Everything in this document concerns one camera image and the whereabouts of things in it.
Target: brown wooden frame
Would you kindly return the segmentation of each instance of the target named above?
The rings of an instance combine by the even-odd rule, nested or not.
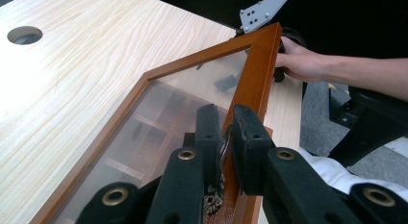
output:
[[[256,32],[230,39],[219,45],[145,72],[84,155],[70,170],[44,206],[42,206],[32,222],[45,223],[50,219],[53,212],[56,211],[89,165],[102,151],[105,142],[114,132],[120,120],[152,80],[250,48],[242,76],[223,124],[223,129],[232,121],[232,107],[235,104],[242,104],[252,108],[259,115],[260,119],[264,120],[281,32],[279,24],[269,25]],[[227,158],[224,166],[224,176],[226,181],[223,206],[218,213],[205,216],[204,221],[206,223],[252,222],[254,217],[258,217],[259,208],[255,209],[255,206],[259,206],[260,202],[256,202],[256,197],[239,195],[239,186],[232,158]]]

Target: finger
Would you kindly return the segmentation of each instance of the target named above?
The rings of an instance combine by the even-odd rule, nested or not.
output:
[[[283,45],[285,45],[286,53],[291,53],[299,45],[287,37],[281,37]]]
[[[286,64],[286,58],[287,58],[287,57],[286,57],[285,54],[278,53],[278,55],[276,56],[275,67],[285,66],[285,64]]]

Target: metal bracket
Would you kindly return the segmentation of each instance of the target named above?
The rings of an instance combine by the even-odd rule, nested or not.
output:
[[[243,31],[247,34],[272,20],[288,0],[263,0],[240,11]]]

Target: gray floor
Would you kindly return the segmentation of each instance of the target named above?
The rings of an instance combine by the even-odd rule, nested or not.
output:
[[[302,105],[300,146],[319,156],[327,156],[348,132],[347,128],[329,120],[328,97],[327,83],[312,83],[308,85]],[[405,157],[381,147],[348,170],[361,177],[408,187],[406,168],[408,160]]]

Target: light wood grain surface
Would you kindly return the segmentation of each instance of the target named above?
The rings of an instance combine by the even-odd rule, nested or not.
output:
[[[1,223],[36,215],[144,71],[234,35],[158,0],[15,0],[0,15]],[[42,39],[9,42],[20,26]],[[298,147],[300,89],[271,90],[278,145]]]

